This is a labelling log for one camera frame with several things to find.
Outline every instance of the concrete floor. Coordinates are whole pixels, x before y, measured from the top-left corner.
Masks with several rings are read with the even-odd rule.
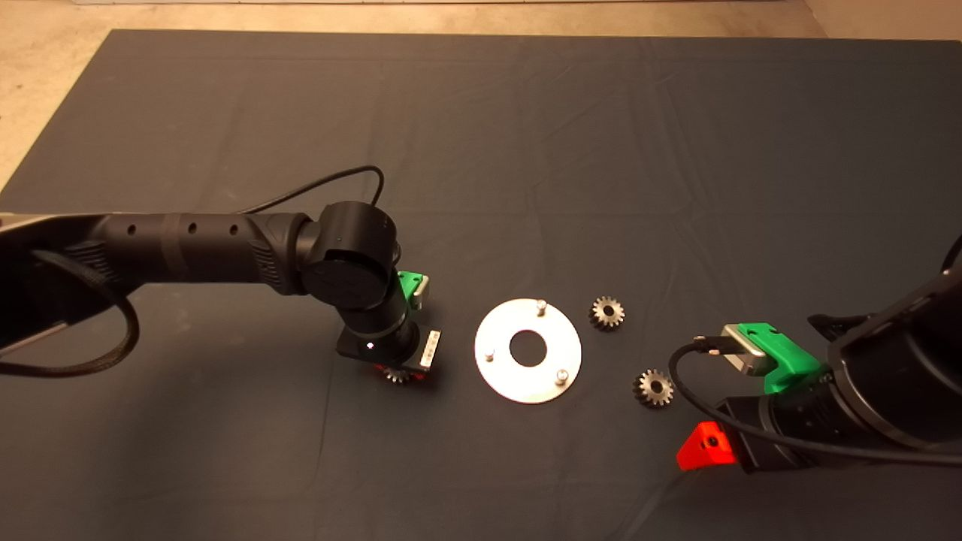
[[[112,28],[959,39],[962,2],[77,6],[0,0],[0,188]]]

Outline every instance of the ribbed grip section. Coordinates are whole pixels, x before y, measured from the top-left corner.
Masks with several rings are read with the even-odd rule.
[[[108,281],[115,282],[120,279],[120,276],[111,267],[110,262],[107,261],[107,253],[102,242],[83,241],[69,246],[64,252],[70,259],[99,272]]]
[[[270,246],[261,241],[251,241],[250,247],[254,252],[254,261],[257,262],[261,280],[274,289],[280,289],[282,285],[281,275],[277,270],[277,262]]]

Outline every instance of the center hole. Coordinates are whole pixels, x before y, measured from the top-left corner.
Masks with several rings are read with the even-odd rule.
[[[522,366],[536,367],[544,361],[545,355],[547,346],[537,332],[522,330],[511,339],[511,356]]]

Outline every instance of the metal gear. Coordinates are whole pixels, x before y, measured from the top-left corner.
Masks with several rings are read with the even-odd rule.
[[[404,385],[411,379],[411,373],[404,369],[384,367],[381,372],[384,374],[385,379],[394,385]]]
[[[635,398],[648,407],[665,407],[674,398],[674,383],[657,370],[645,371],[632,383]]]
[[[600,296],[595,299],[589,316],[598,330],[612,331],[624,322],[624,307],[612,296]]]

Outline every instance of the metal plate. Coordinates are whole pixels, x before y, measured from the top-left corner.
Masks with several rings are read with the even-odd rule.
[[[502,397],[526,404],[557,398],[581,369],[581,341],[574,325],[561,310],[539,302],[516,298],[499,304],[481,321],[474,338],[474,358],[485,381]],[[526,367],[511,354],[511,339],[522,331],[544,340],[541,364]]]

